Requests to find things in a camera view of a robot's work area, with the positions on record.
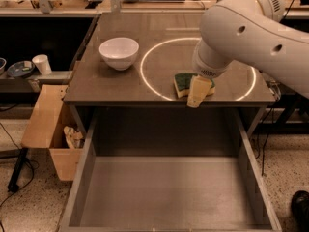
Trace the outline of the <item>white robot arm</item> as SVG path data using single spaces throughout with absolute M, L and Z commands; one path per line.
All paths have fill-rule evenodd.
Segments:
M 209 7 L 193 70 L 216 78 L 236 60 L 309 98 L 309 34 L 281 24 L 284 11 L 284 0 L 221 0 Z

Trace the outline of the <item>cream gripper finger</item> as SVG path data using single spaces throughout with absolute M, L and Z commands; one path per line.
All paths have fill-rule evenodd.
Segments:
M 187 105 L 191 108 L 199 107 L 211 86 L 212 82 L 209 79 L 203 78 L 200 75 L 193 76 L 190 81 Z

